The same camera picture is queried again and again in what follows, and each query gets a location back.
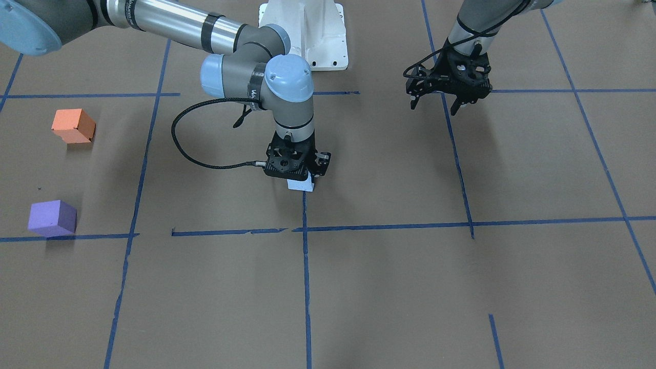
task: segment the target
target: black band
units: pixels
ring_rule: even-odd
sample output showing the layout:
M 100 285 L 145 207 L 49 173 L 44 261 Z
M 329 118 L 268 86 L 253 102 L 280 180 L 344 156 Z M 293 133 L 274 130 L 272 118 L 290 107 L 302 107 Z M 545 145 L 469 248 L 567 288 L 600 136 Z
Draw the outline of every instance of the black band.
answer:
M 110 14 L 107 12 L 107 1 L 100 0 L 100 11 L 102 11 L 102 16 L 103 18 L 105 18 L 107 23 L 113 26 L 114 23 L 112 23 L 112 20 L 110 19 Z
M 212 50 L 212 30 L 214 29 L 214 24 L 216 21 L 221 18 L 223 15 L 217 13 L 209 13 L 205 18 L 203 23 L 203 28 L 201 29 L 201 47 L 205 52 L 214 54 Z
M 93 0 L 87 0 L 87 5 L 89 6 L 91 16 L 93 17 L 93 26 L 91 26 L 91 29 L 94 30 L 96 27 L 98 27 L 98 8 L 96 8 L 96 4 L 93 2 Z
M 277 120 L 276 120 L 276 124 L 278 124 L 280 127 L 284 128 L 284 129 L 301 129 L 301 128 L 305 127 L 306 125 L 312 123 L 313 119 L 314 119 L 314 114 L 312 114 L 312 118 L 310 118 L 310 120 L 308 120 L 304 125 L 299 125 L 298 127 L 287 127 L 286 125 L 280 124 Z
M 237 30 L 237 34 L 235 35 L 235 43 L 232 45 L 232 52 L 234 53 L 237 51 L 237 41 L 239 41 L 239 35 L 241 35 L 241 31 L 243 31 L 244 27 L 246 27 L 246 24 L 242 24 L 239 29 Z
M 264 81 L 264 71 L 266 69 L 265 63 L 258 63 L 253 69 L 251 79 L 248 82 L 248 97 L 260 100 L 262 94 L 262 82 Z M 253 111 L 262 110 L 259 103 L 251 102 L 251 109 Z
M 267 49 L 266 46 L 262 45 L 261 43 L 259 43 L 259 42 L 255 42 L 255 41 L 250 41 L 250 42 L 246 42 L 244 45 L 248 45 L 248 44 L 258 45 L 259 47 L 263 48 L 264 51 L 266 51 L 267 54 L 269 54 L 269 58 L 271 58 L 271 59 L 274 58 L 274 56 L 273 56 L 273 54 L 271 53 L 271 51 L 269 51 L 269 49 Z
M 462 27 L 465 31 L 471 33 L 472 35 L 476 35 L 478 33 L 478 31 L 474 31 L 471 28 L 467 27 L 464 23 L 462 23 L 462 20 L 460 20 L 459 15 L 456 17 L 456 20 L 458 21 L 458 24 L 460 24 L 460 27 Z M 498 31 L 495 33 L 481 33 L 479 37 L 493 37 L 496 36 L 497 33 Z
M 134 8 L 136 8 L 136 3 L 139 0 L 125 0 L 125 19 L 130 24 L 130 27 L 143 31 L 139 28 L 139 25 L 136 23 L 136 17 L 134 16 Z

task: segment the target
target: purple cube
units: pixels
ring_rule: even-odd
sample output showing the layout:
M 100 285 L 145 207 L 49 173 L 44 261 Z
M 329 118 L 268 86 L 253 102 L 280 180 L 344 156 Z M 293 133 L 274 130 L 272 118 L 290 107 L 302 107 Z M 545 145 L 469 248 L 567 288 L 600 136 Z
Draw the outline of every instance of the purple cube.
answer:
M 77 210 L 62 200 L 32 204 L 28 230 L 44 237 L 75 233 Z

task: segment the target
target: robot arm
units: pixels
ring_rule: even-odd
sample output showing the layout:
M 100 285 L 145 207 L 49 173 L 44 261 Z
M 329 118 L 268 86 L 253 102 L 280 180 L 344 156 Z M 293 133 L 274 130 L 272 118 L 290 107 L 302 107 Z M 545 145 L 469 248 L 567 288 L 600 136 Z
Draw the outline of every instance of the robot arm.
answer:
M 466 104 L 475 104 L 491 91 L 487 50 L 501 26 L 513 16 L 544 9 L 562 0 L 464 0 L 453 29 L 442 49 L 408 67 L 405 90 L 414 109 L 419 98 L 440 91 L 456 95 L 451 115 Z M 439 54 L 433 68 L 422 63 Z
M 305 181 L 326 172 L 330 153 L 317 154 L 314 145 L 310 66 L 287 54 L 291 44 L 280 26 L 255 28 L 170 0 L 0 0 L 0 26 L 0 41 L 33 56 L 101 26 L 152 32 L 204 50 L 212 54 L 201 67 L 205 92 L 250 99 L 252 110 L 273 113 L 268 160 L 258 162 L 265 174 Z

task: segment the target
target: cube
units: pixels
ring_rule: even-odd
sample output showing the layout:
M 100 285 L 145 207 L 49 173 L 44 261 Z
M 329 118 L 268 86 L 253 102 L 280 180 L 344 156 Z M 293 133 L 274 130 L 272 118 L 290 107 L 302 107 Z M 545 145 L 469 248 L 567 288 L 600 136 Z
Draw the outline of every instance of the cube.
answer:
M 96 122 L 82 109 L 57 110 L 52 121 L 52 132 L 67 144 L 91 142 Z
M 43 237 L 75 233 L 77 210 L 62 200 L 32 204 L 28 230 Z

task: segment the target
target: orange block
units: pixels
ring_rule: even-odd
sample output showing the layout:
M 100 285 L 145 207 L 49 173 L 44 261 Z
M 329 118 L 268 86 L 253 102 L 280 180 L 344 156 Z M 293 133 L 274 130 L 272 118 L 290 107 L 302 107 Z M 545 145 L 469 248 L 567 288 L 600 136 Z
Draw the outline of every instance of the orange block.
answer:
M 57 110 L 52 122 L 52 132 L 67 144 L 91 142 L 96 122 L 82 109 Z

